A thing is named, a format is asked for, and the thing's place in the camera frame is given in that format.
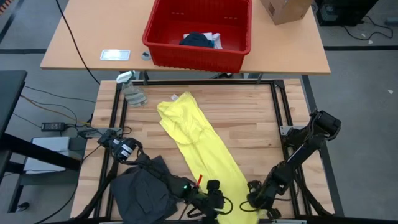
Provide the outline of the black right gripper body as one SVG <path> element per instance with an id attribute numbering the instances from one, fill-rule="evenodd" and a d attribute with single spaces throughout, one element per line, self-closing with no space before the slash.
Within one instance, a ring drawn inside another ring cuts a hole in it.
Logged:
<path id="1" fill-rule="evenodd" d="M 281 213 L 277 208 L 273 208 L 276 194 L 276 187 L 262 187 L 248 195 L 248 202 L 258 210 L 266 210 L 269 219 L 278 219 Z"/>

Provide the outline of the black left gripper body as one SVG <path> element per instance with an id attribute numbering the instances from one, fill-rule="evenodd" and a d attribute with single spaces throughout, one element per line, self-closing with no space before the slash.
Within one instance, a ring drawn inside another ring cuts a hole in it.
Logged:
<path id="1" fill-rule="evenodd" d="M 201 218 L 203 224 L 217 224 L 216 218 L 221 214 L 217 209 L 223 209 L 224 197 L 219 193 L 209 195 L 198 193 L 189 200 L 189 204 L 193 205 L 193 208 L 188 211 L 188 218 L 203 215 Z"/>

